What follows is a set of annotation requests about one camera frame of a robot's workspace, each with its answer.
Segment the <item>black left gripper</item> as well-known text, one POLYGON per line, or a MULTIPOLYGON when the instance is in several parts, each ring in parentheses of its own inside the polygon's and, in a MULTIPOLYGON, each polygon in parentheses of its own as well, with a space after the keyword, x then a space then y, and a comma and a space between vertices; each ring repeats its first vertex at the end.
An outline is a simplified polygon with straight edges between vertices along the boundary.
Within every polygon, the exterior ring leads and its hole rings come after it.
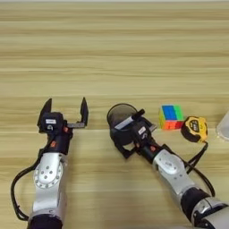
MULTIPOLYGON (((52 99, 50 98, 40 111, 38 124, 41 124, 41 119, 44 113, 49 113, 52 107, 52 99)), ((62 153, 68 154, 70 141, 73 136, 74 129, 82 129, 88 125, 89 109, 86 98, 81 101, 81 121, 77 123, 67 123, 60 130, 55 130, 47 135, 47 145, 45 146, 45 153, 62 153)))

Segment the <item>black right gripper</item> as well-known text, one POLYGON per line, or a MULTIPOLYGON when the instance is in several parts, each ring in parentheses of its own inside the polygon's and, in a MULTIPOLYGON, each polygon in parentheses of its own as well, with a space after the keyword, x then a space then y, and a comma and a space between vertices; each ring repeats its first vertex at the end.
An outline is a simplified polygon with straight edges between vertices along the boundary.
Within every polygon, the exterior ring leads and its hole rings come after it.
MULTIPOLYGON (((137 153, 152 164, 162 147, 155 142, 151 135, 149 127, 153 126, 153 123, 143 116, 140 117, 140 121, 144 123, 136 123, 133 125, 131 135, 137 153)), ((128 130, 117 130, 113 128, 110 130, 110 137, 115 147, 122 153, 123 157, 127 159, 131 155, 131 151, 124 147, 131 143, 130 132, 128 130)))

